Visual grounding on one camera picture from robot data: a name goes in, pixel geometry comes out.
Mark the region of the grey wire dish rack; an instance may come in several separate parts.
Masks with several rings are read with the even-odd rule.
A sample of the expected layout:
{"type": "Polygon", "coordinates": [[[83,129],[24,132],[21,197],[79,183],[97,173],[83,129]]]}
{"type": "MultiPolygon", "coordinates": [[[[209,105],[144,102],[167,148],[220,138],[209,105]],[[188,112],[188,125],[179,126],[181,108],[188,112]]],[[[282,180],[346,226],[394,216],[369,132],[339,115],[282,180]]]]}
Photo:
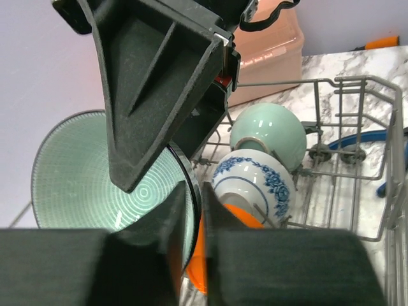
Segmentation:
{"type": "MultiPolygon", "coordinates": [[[[354,151],[359,152],[360,143],[372,140],[372,133],[363,130],[366,123],[373,122],[386,128],[386,144],[383,158],[379,161],[379,172],[369,179],[386,179],[386,202],[378,230],[390,227],[405,200],[402,91],[397,85],[372,75],[318,78],[302,80],[299,84],[310,89],[313,95],[304,101],[307,111],[312,114],[310,126],[304,126],[306,116],[297,115],[307,136],[305,156],[296,170],[286,169],[293,179],[296,203],[278,227],[264,215],[267,223],[262,224],[263,228],[346,230],[356,235],[363,244],[365,237],[356,223],[359,214],[356,196],[361,181],[368,177],[361,172],[360,166],[346,172],[327,171],[325,167],[332,156],[347,154],[348,146],[353,146],[354,151]]],[[[165,148],[174,142],[191,162],[226,118],[228,111],[222,92],[230,86],[228,81],[218,81],[213,89],[208,88],[165,148]]],[[[206,182],[211,184],[211,180],[212,176],[206,182]]],[[[199,182],[200,221],[203,226],[202,190],[206,182],[199,182]]],[[[407,290],[402,281],[388,277],[381,289],[386,299],[385,305],[407,304],[404,298],[407,290]]]]}

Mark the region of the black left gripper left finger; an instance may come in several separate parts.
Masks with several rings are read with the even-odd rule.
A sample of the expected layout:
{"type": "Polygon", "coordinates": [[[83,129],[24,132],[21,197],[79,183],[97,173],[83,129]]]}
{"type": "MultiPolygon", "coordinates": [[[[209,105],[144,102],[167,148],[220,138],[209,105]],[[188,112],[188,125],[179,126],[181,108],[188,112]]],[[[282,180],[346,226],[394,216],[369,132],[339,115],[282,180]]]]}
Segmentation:
{"type": "Polygon", "coordinates": [[[123,230],[4,229],[2,305],[177,305],[186,185],[123,230]]]}

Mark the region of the mint green ceramic bowl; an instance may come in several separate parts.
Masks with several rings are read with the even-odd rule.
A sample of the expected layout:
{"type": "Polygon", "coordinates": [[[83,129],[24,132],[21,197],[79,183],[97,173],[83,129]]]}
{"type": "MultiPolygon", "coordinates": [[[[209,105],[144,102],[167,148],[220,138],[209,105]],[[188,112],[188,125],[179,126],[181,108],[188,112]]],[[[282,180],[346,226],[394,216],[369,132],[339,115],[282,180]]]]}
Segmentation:
{"type": "Polygon", "coordinates": [[[231,150],[254,149],[277,158],[288,171],[296,170],[307,149],[307,136],[297,116],[287,108],[260,103],[243,110],[232,125],[231,150]]]}

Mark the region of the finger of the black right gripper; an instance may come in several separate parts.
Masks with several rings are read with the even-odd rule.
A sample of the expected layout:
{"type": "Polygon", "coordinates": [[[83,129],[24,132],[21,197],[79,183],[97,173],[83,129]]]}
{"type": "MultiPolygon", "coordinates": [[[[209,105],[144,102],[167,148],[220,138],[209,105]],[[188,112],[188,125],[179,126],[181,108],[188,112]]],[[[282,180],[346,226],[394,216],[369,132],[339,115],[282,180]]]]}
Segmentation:
{"type": "Polygon", "coordinates": [[[195,1],[81,1],[105,98],[110,178],[132,191],[222,69],[195,1]]]}

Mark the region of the orange bowl white inside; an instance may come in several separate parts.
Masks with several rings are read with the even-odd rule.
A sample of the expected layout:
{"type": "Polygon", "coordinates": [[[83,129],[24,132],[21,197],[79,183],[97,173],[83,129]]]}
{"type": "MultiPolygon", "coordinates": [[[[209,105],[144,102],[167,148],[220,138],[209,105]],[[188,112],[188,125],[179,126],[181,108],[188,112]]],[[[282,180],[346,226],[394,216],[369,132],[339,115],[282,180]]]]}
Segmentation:
{"type": "MultiPolygon", "coordinates": [[[[246,227],[250,227],[253,229],[261,229],[263,225],[250,213],[246,212],[242,208],[238,208],[237,206],[225,204],[226,209],[228,209],[236,219],[238,219],[241,223],[243,223],[246,227]]],[[[200,221],[199,225],[199,232],[198,232],[198,239],[194,249],[194,253],[190,262],[187,266],[187,276],[189,280],[194,285],[194,287],[205,296],[208,293],[208,265],[207,262],[210,263],[211,274],[214,276],[215,266],[219,265],[220,263],[220,254],[221,254],[221,243],[218,244],[214,243],[212,252],[210,257],[206,257],[206,240],[204,235],[204,226],[203,222],[200,221]]]]}

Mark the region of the teal ringed dark rim bowl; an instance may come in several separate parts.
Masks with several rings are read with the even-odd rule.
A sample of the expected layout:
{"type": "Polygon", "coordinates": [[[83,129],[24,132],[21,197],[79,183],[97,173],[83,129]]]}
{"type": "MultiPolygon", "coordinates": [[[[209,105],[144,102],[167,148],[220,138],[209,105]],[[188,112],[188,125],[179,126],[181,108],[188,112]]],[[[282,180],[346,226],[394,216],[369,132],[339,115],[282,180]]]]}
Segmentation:
{"type": "Polygon", "coordinates": [[[82,112],[56,125],[42,141],[31,174],[31,199],[39,228],[119,231],[162,203],[177,182],[186,183],[183,265],[194,252],[201,194],[190,160],[171,142],[137,187],[112,183],[104,111],[82,112]]]}

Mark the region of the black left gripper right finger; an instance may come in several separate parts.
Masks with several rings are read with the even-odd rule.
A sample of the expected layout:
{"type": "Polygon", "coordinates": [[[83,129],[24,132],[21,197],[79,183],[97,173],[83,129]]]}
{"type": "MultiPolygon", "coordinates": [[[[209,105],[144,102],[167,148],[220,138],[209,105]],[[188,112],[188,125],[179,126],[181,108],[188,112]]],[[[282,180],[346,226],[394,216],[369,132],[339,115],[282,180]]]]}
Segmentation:
{"type": "Polygon", "coordinates": [[[342,229],[252,229],[203,185],[209,305],[385,305],[368,254],[342,229]]]}

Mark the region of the white blue floral bowl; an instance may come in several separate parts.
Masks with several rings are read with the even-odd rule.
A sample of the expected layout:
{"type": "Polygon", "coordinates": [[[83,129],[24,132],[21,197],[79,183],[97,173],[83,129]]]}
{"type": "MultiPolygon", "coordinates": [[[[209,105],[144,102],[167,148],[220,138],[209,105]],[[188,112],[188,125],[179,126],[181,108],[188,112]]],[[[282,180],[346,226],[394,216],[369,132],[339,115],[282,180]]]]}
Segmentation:
{"type": "Polygon", "coordinates": [[[254,149],[226,154],[217,164],[211,185],[219,201],[237,206],[261,224],[266,215],[278,227],[296,203],[293,179],[271,155],[254,149]]]}

